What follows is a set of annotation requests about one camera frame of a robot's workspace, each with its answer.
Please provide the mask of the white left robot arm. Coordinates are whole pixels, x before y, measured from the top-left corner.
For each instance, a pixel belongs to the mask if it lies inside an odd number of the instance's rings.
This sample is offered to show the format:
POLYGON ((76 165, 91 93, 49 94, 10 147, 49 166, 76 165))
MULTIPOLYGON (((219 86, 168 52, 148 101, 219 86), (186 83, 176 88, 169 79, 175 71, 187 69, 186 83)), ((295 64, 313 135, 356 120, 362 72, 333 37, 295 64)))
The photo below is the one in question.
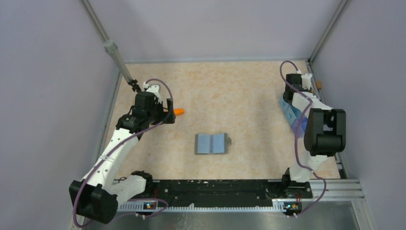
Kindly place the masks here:
POLYGON ((73 221, 77 216, 103 224, 110 223, 119 206, 136 195, 148 198, 153 194, 152 175, 144 171, 131 173, 123 182, 114 179, 130 150, 142 135, 162 124, 173 124, 173 98, 167 99, 167 111, 158 92, 139 92, 130 111, 118 119, 112 138, 93 168, 81 179, 73 181, 69 193, 73 204, 73 221))

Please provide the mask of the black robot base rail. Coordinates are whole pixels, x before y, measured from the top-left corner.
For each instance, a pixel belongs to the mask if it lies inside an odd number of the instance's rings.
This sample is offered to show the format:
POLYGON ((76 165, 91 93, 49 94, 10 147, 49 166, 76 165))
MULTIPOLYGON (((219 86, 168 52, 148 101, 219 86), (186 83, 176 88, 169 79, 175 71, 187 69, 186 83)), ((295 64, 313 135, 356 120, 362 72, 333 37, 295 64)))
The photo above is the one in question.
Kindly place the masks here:
POLYGON ((159 198, 169 207, 271 207, 277 198, 313 198, 310 183, 288 187, 281 180, 153 180, 135 199, 159 198))

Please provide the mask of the grey leather card holder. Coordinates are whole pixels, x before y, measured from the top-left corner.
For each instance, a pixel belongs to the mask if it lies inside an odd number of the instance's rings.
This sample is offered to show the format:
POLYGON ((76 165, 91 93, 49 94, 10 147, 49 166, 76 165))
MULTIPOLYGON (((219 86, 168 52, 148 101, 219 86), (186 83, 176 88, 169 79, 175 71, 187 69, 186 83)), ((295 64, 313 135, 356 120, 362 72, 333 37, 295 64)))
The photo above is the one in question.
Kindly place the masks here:
POLYGON ((219 134, 196 134, 195 155, 222 155, 227 154, 232 144, 231 137, 227 133, 219 134))

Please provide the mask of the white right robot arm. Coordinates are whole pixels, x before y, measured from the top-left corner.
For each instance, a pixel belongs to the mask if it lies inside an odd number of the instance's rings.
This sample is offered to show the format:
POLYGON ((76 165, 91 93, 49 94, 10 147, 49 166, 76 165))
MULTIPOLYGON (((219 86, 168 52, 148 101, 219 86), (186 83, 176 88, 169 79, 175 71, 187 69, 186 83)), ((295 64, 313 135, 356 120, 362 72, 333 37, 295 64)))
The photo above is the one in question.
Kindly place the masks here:
POLYGON ((311 74, 287 74, 280 106, 295 136, 295 165, 282 177, 281 192, 294 197, 318 166, 346 146, 346 112, 322 103, 311 89, 311 74))

